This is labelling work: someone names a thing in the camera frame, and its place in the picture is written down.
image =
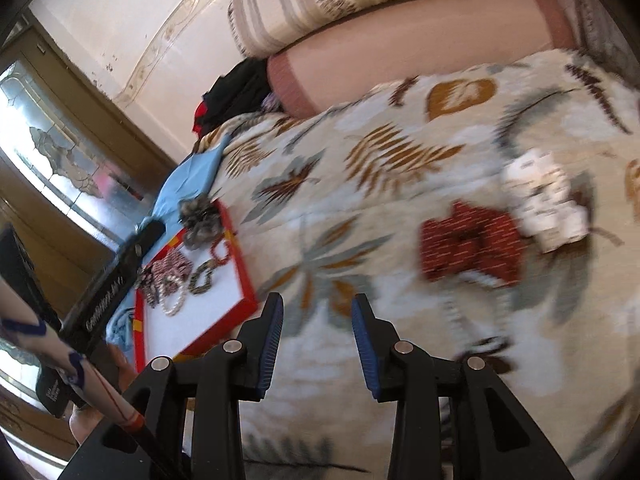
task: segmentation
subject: stained glass window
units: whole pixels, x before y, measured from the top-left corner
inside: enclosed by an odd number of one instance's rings
[[[144,193],[17,61],[0,75],[0,149],[42,195],[112,250],[151,210]]]

